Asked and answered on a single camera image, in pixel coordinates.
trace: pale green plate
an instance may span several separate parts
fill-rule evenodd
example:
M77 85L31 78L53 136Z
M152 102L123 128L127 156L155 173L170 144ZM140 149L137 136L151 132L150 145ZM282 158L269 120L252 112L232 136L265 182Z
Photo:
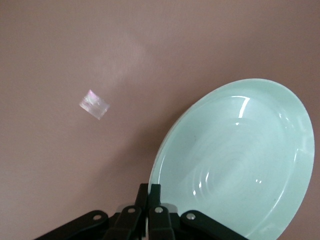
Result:
M174 124L150 176L161 202L198 210L250 240L275 240L308 188L315 153L295 94L265 79L209 93Z

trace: plate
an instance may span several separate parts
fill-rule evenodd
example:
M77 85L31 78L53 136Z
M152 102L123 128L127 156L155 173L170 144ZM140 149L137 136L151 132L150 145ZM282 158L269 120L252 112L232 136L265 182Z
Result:
M275 240L311 178L309 115L285 86L266 79L224 85L189 108L165 137L149 185L181 215L198 210L249 240Z

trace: glass plate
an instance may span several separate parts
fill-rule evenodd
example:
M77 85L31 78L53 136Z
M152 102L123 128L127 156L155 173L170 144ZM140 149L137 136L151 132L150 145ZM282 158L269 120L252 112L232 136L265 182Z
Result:
M178 214L198 210L250 240L275 240L297 212L315 153L309 115L285 86L224 85L174 124L149 183Z

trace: concentric ring pattern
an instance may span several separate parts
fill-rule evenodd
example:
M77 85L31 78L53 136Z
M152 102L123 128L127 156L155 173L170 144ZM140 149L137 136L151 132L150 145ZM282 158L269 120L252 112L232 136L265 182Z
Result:
M310 181L314 135L301 101L265 79L209 93L171 128L150 183L178 213L198 210L250 240L274 240Z

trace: metal screw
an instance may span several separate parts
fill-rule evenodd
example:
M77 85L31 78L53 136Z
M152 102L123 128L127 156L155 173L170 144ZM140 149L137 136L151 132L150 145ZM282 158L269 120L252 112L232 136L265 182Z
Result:
M188 214L186 215L186 218L189 219L189 220L195 220L196 215L194 215L193 213L188 213Z
M157 207L154 209L154 211L155 211L157 214L160 214L160 213L162 213L162 212L164 211L164 209L163 209L162 207L160 207L160 206L157 206Z
M128 209L128 213L133 214L136 210L132 207Z
M102 218L101 215L95 215L95 216L93 217L93 220L97 221L97 220L99 220L99 219L101 219L101 218Z

